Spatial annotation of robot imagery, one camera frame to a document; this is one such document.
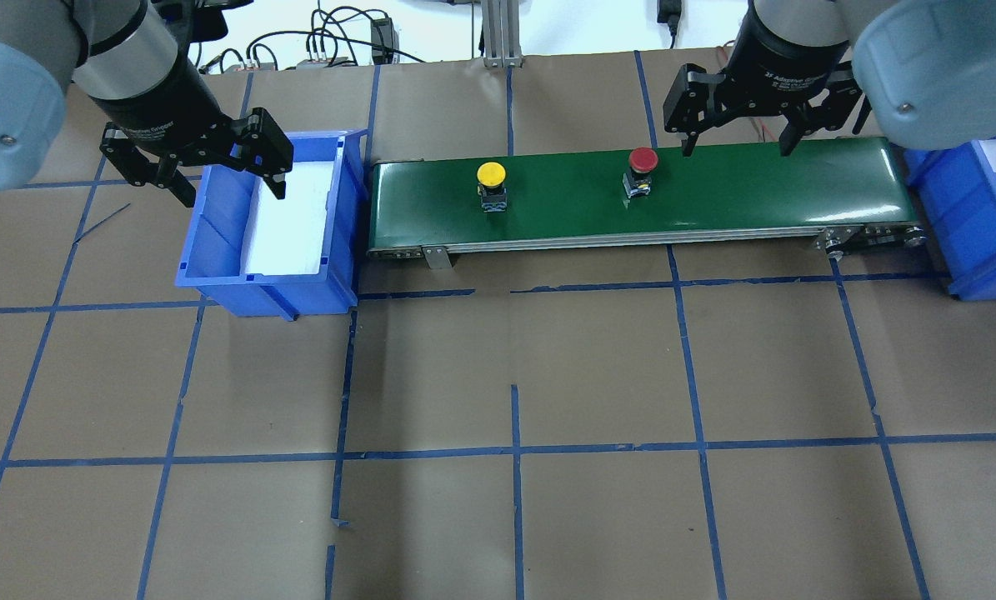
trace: white wall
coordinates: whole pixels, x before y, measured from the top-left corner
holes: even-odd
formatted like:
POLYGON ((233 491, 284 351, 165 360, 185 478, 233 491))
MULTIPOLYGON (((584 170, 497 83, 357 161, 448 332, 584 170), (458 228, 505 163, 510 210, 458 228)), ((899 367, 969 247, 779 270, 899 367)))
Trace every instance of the white wall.
MULTIPOLYGON (((325 10, 341 5, 321 0, 325 10)), ((718 46, 734 39, 748 0, 684 0, 678 48, 718 46)), ((382 8, 394 19, 401 49, 425 61, 467 60, 478 54, 481 8, 449 5, 441 0, 362 0, 357 8, 382 8)), ((308 30, 313 0, 255 0, 227 11, 231 33, 202 48, 202 62, 221 50, 246 45, 264 33, 283 29, 308 30)), ((618 53, 668 48, 668 27, 655 22, 657 0, 520 0, 520 37, 524 54, 618 53)), ((363 18, 345 23, 350 38, 371 39, 363 18)), ((265 41, 279 57, 280 68, 306 58, 303 35, 283 35, 265 41)), ((367 47, 357 47, 361 64, 369 62, 367 47)), ((197 56, 197 45, 190 57, 197 56)))

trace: yellow button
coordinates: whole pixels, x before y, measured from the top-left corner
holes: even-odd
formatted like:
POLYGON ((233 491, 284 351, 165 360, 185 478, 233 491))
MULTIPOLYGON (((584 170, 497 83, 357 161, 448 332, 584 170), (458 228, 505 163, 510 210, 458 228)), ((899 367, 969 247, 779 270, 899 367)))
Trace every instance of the yellow button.
POLYGON ((484 162, 475 172, 475 178, 488 188, 496 188, 505 183, 505 167, 496 162, 484 162))

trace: red wire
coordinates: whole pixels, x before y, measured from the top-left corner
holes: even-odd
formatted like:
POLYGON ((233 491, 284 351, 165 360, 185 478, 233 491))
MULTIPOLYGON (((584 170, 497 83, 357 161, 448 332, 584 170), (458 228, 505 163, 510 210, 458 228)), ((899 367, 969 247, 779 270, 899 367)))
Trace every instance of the red wire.
MULTIPOLYGON (((716 46, 716 49, 723 54, 723 64, 727 65, 727 63, 731 60, 730 56, 727 54, 727 50, 723 48, 723 46, 716 46)), ((767 133, 768 137, 772 138, 773 142, 778 141, 776 140, 775 134, 772 133, 771 129, 768 129, 768 125, 764 125, 764 121, 761 121, 760 117, 754 117, 753 120, 757 122, 757 126, 761 128, 762 132, 767 133)))

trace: blue tape line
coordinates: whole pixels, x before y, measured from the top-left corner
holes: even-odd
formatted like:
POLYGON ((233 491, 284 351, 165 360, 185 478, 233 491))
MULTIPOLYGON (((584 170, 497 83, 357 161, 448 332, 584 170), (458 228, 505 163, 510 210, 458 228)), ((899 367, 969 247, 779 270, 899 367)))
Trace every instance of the blue tape line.
POLYGON ((375 72, 372 73, 372 101, 368 105, 368 140, 364 142, 364 167, 372 164, 372 140, 375 139, 375 107, 379 104, 379 69, 380 65, 375 65, 375 72))
POLYGON ((253 72, 246 75, 246 91, 242 95, 242 109, 238 110, 238 118, 246 118, 246 111, 249 110, 249 98, 253 95, 253 72))
POLYGON ((323 567, 323 600, 331 600, 334 592, 334 544, 327 546, 327 563, 323 567))
POLYGON ((508 123, 508 155, 514 156, 513 145, 513 67, 505 68, 505 121, 508 123))
POLYGON ((198 317, 193 323, 193 333, 190 334, 190 346, 186 352, 186 364, 183 365, 183 380, 178 388, 178 399, 175 402, 175 415, 171 422, 171 432, 168 433, 168 447, 163 456, 163 467, 161 468, 161 482, 158 485, 158 497, 153 504, 153 517, 150 520, 150 534, 146 539, 146 554, 143 555, 143 570, 138 577, 137 600, 146 597, 146 587, 150 582, 150 567, 153 563, 153 550, 158 542, 158 531, 161 528, 161 515, 163 513, 163 501, 168 492, 168 478, 171 476, 171 467, 175 456, 175 442, 178 440, 178 429, 183 422, 183 398, 190 387, 190 373, 193 372, 193 359, 197 356, 198 341, 201 338, 201 324, 205 318, 205 305, 198 307, 198 317))
POLYGON ((658 289, 671 288, 670 281, 643 281, 634 283, 585 283, 558 286, 539 285, 531 289, 514 289, 510 293, 558 293, 558 292, 607 292, 615 289, 658 289))
POLYGON ((649 85, 646 84, 646 69, 642 66, 642 53, 634 51, 634 64, 638 69, 638 85, 642 87, 642 100, 646 105, 646 124, 649 126, 649 143, 657 147, 657 127, 653 125, 653 104, 649 101, 649 85))
POLYGON ((853 342, 854 353, 857 357, 857 368, 860 369, 860 378, 864 384, 864 396, 868 399, 868 409, 872 413, 872 421, 875 422, 875 433, 878 436, 879 449, 883 453, 883 464, 887 468, 887 478, 890 481, 890 490, 893 493, 894 505, 898 509, 898 520, 901 522, 902 533, 905 536, 905 547, 908 548, 910 562, 913 563, 913 575, 916 577, 916 585, 920 590, 921 600, 931 599, 928 591, 928 581, 923 575, 923 567, 920 565, 920 553, 916 548, 916 540, 913 539, 913 528, 909 524, 908 512, 905 510, 905 500, 902 497, 901 485, 898 483, 898 471, 894 467, 893 456, 890 453, 890 444, 887 441, 886 429, 883 428, 883 418, 878 414, 878 399, 875 397, 875 388, 872 387, 872 378, 868 373, 868 361, 864 360, 863 346, 860 344, 860 335, 857 333, 857 323, 853 317, 853 309, 849 306, 849 297, 845 292, 845 284, 842 281, 842 273, 838 263, 832 261, 832 274, 834 275, 834 286, 838 289, 839 300, 842 303, 842 312, 845 314, 845 324, 849 330, 849 339, 853 342))
POLYGON ((0 307, 0 315, 28 313, 80 313, 86 311, 138 311, 148 308, 215 307, 212 300, 172 300, 168 302, 120 302, 109 304, 61 304, 59 307, 0 307))
POLYGON ((420 451, 361 451, 342 452, 345 460, 417 460, 421 458, 457 458, 464 456, 510 455, 511 447, 468 447, 448 449, 420 449, 420 451))
POLYGON ((996 442, 996 433, 935 433, 920 436, 887 436, 890 444, 948 444, 965 442, 996 442))
POLYGON ((681 285, 682 288, 695 288, 695 286, 734 285, 737 283, 747 283, 750 285, 772 285, 781 283, 821 283, 832 281, 834 281, 834 277, 830 276, 700 278, 700 280, 683 281, 680 282, 679 285, 681 285))
POLYGON ((75 238, 75 242, 78 243, 79 240, 82 240, 87 235, 90 235, 90 232, 94 231, 94 229, 100 228, 102 225, 105 224, 106 221, 108 221, 109 219, 112 219, 112 217, 116 217, 117 215, 119 215, 119 213, 123 213, 124 210, 127 210, 129 208, 129 206, 131 206, 130 202, 128 202, 128 204, 124 204, 120 208, 117 208, 116 210, 114 210, 114 212, 112 213, 112 215, 109 215, 108 217, 105 217, 101 221, 97 221, 97 223, 94 224, 94 227, 91 227, 91 228, 87 229, 87 231, 82 232, 82 234, 79 234, 79 237, 75 238))
POLYGON ((458 296, 471 296, 474 289, 436 289, 429 292, 377 292, 360 293, 358 300, 405 300, 408 298, 452 298, 458 296))
POLYGON ((326 463, 336 452, 236 453, 220 456, 176 456, 174 464, 326 463))
POLYGON ((803 437, 795 440, 731 440, 707 442, 708 449, 757 449, 757 448, 831 448, 870 447, 878 444, 878 437, 803 437))
POLYGON ((704 425, 701 422, 701 406, 698 401, 697 380, 694 376, 694 358, 691 354, 691 338, 687 328, 687 313, 684 311, 682 282, 672 244, 668 245, 668 266, 672 270, 673 288, 676 290, 676 316, 679 320, 679 338, 683 348, 683 364, 687 368, 687 384, 691 396, 691 413, 694 418, 694 440, 698 448, 698 466, 701 471, 701 493, 704 500, 704 516, 708 524, 708 544, 712 547, 712 566, 716 577, 716 593, 719 600, 727 600, 727 584, 723 578, 723 561, 719 553, 719 532, 716 528, 716 510, 712 501, 712 481, 708 477, 708 447, 704 440, 704 425))
POLYGON ((36 467, 136 467, 163 464, 159 456, 116 456, 108 458, 19 458, 8 461, 11 468, 36 467))
POLYGON ((922 273, 866 273, 842 276, 844 281, 906 281, 917 280, 917 278, 948 278, 950 273, 946 271, 924 271, 922 273))
MULTIPOLYGON (((105 157, 102 157, 98 161, 98 170, 94 173, 94 181, 101 178, 102 170, 105 168, 105 157)), ((87 216, 90 215, 90 207, 93 206, 94 195, 98 193, 97 186, 90 187, 90 193, 87 195, 86 204, 83 205, 83 213, 79 216, 78 226, 75 228, 75 236, 73 240, 79 237, 79 234, 86 227, 87 216)), ((13 417, 13 426, 9 429, 9 436, 5 440, 5 447, 2 450, 2 458, 0 460, 0 490, 2 487, 2 478, 5 476, 5 470, 8 467, 9 457, 13 453, 13 444, 17 441, 17 434, 20 433, 20 424, 24 418, 24 411, 28 409, 28 399, 30 399, 30 393, 34 387, 34 378, 38 375, 39 365, 42 363, 42 354, 45 351, 45 345, 47 345, 49 339, 49 332, 53 330, 54 318, 57 316, 56 307, 60 304, 60 297, 64 294, 64 286, 68 285, 68 274, 72 270, 72 263, 75 261, 75 252, 78 250, 78 243, 72 242, 71 249, 68 250, 68 258, 64 261, 64 269, 60 274, 60 282, 57 284, 57 293, 53 299, 53 304, 51 311, 49 311, 49 316, 45 319, 45 327, 42 330, 42 336, 39 338, 38 349, 34 351, 34 360, 32 361, 32 367, 28 372, 28 382, 24 384, 24 391, 20 396, 20 403, 17 405, 17 414, 13 417)))
POLYGON ((59 313, 83 313, 90 311, 140 311, 158 308, 197 308, 215 307, 213 300, 171 300, 167 302, 116 302, 109 304, 66 304, 57 307, 59 313))
POLYGON ((52 307, 0 307, 0 315, 18 315, 24 313, 48 313, 52 307))
POLYGON ((346 341, 346 366, 342 375, 342 409, 338 414, 338 445, 335 448, 334 481, 331 483, 331 520, 338 522, 342 510, 342 471, 345 467, 346 429, 349 426, 349 394, 353 387, 353 353, 357 345, 356 308, 349 312, 349 339, 346 341))
POLYGON ((513 384, 513 535, 516 544, 516 600, 524 600, 523 585, 523 476, 520 463, 520 387, 513 384))
POLYGON ((645 444, 552 444, 521 447, 520 453, 619 453, 696 451, 697 442, 650 442, 645 444))

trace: red button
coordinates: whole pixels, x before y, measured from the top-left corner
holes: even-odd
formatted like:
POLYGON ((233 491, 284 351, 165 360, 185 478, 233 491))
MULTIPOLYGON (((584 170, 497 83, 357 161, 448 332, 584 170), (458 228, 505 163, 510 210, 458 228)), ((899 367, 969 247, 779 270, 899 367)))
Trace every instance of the red button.
POLYGON ((649 173, 657 168, 660 163, 657 153, 653 148, 635 148, 631 151, 631 168, 636 173, 649 173))

